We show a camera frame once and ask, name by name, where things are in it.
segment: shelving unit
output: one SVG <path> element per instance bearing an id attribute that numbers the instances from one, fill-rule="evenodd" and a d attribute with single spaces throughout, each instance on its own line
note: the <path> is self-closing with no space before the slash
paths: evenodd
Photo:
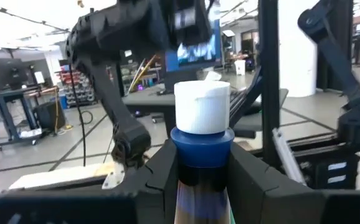
<path id="1" fill-rule="evenodd" d="M 125 93 L 127 93 L 131 81 L 136 75 L 137 69 L 139 64 L 137 62 L 130 63 L 128 65 L 120 65 L 120 70 L 122 73 L 122 82 L 123 82 L 123 89 Z"/>
<path id="2" fill-rule="evenodd" d="M 64 70 L 57 73 L 61 79 L 62 88 L 67 99 L 67 108 L 76 106 L 75 96 L 73 95 L 72 84 L 70 81 L 70 72 Z M 97 99 L 88 78 L 83 73 L 76 70 L 72 70 L 72 75 L 79 106 L 95 104 Z"/>

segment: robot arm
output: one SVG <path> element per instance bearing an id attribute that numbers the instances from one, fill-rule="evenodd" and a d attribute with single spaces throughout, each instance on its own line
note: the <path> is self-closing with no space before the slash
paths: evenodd
<path id="1" fill-rule="evenodd" d="M 69 61 L 90 80 L 108 117 L 119 133 L 114 136 L 114 160 L 141 167 L 143 153 L 151 138 L 132 117 L 118 94 L 116 75 L 112 83 L 107 65 L 121 60 L 121 50 L 131 50 L 140 58 L 168 49 L 208 41 L 211 28 L 203 0 L 137 0 L 80 17 L 67 42 Z"/>
<path id="2" fill-rule="evenodd" d="M 301 14 L 298 25 L 317 44 L 348 98 L 348 103 L 343 106 L 344 114 L 338 120 L 338 137 L 344 142 L 360 144 L 360 83 L 347 66 L 349 62 L 332 36 L 326 20 L 326 15 L 338 2 L 319 1 L 312 9 Z"/>

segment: white pillar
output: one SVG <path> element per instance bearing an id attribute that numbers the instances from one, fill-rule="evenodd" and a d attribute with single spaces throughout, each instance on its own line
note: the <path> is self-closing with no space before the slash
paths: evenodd
<path id="1" fill-rule="evenodd" d="M 60 81 L 60 78 L 57 76 L 58 71 L 61 71 L 61 66 L 59 60 L 62 60 L 62 53 L 60 48 L 57 46 L 57 49 L 44 52 L 45 61 L 49 67 L 50 77 L 53 82 L 53 85 L 56 85 Z"/>
<path id="2" fill-rule="evenodd" d="M 278 1 L 278 49 L 280 88 L 290 97 L 304 97 L 316 92 L 317 47 L 298 27 L 300 14 L 318 0 Z"/>

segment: black table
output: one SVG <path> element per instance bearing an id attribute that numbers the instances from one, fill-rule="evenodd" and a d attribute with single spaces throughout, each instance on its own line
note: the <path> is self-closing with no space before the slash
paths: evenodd
<path id="1" fill-rule="evenodd" d="M 14 124 L 14 121 L 12 119 L 12 116 L 10 114 L 10 111 L 8 110 L 7 103 L 14 101 L 14 100 L 20 100 L 21 105 L 24 109 L 24 114 L 26 117 L 26 120 L 28 122 L 30 129 L 36 129 L 37 124 L 34 115 L 32 114 L 31 108 L 29 107 L 29 104 L 27 100 L 25 99 L 24 95 L 29 91 L 37 90 L 38 88 L 31 87 L 31 88 L 23 88 L 20 90 L 6 90 L 6 91 L 0 91 L 0 113 L 3 119 L 4 127 L 7 131 L 7 134 L 9 136 L 8 142 L 0 143 L 0 145 L 6 145 L 6 144 L 14 144 L 18 142 L 23 141 L 32 141 L 33 144 L 35 144 L 35 140 L 39 139 L 39 137 L 34 138 L 21 138 L 17 132 L 16 125 Z"/>
<path id="2" fill-rule="evenodd" d="M 143 91 L 131 93 L 122 98 L 124 104 L 130 111 L 140 111 L 142 113 L 163 113 L 166 134 L 170 136 L 171 130 L 176 126 L 176 114 L 174 110 L 174 95 L 160 95 L 157 91 L 164 89 L 163 84 L 159 84 Z M 280 90 L 280 107 L 284 104 L 288 90 Z M 237 137 L 255 138 L 256 132 L 262 130 L 262 114 L 256 113 L 243 116 L 233 128 Z"/>

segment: plastic bottle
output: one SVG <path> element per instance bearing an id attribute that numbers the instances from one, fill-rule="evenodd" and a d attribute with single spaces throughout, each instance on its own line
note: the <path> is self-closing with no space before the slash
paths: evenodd
<path id="1" fill-rule="evenodd" d="M 177 224 L 230 223 L 226 163 L 234 132 L 229 129 L 230 85 L 192 81 L 174 86 L 178 148 Z"/>

